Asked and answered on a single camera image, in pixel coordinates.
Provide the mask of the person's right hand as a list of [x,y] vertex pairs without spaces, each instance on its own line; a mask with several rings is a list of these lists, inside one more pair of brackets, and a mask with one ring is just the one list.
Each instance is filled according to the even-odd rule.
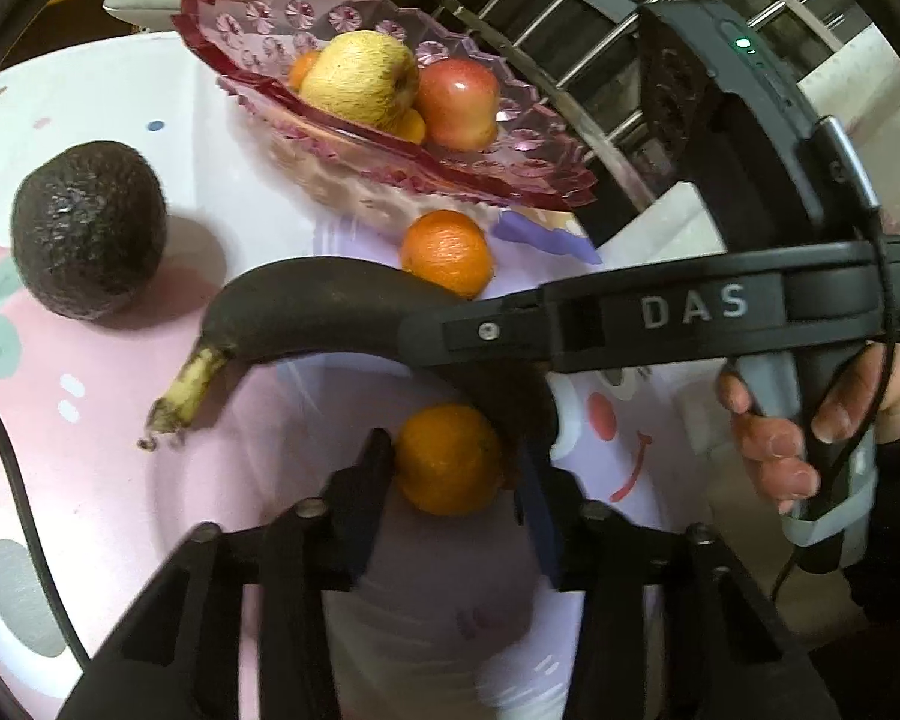
[[[834,444],[855,433],[877,393],[883,359],[884,346],[871,343],[842,372],[811,420],[816,439]],[[796,422],[759,415],[746,385],[730,371],[720,374],[717,397],[730,413],[736,450],[759,496],[774,502],[779,514],[788,514],[798,500],[808,500],[820,490],[820,473],[805,460],[805,431]],[[880,444],[900,439],[900,343],[873,427]]]

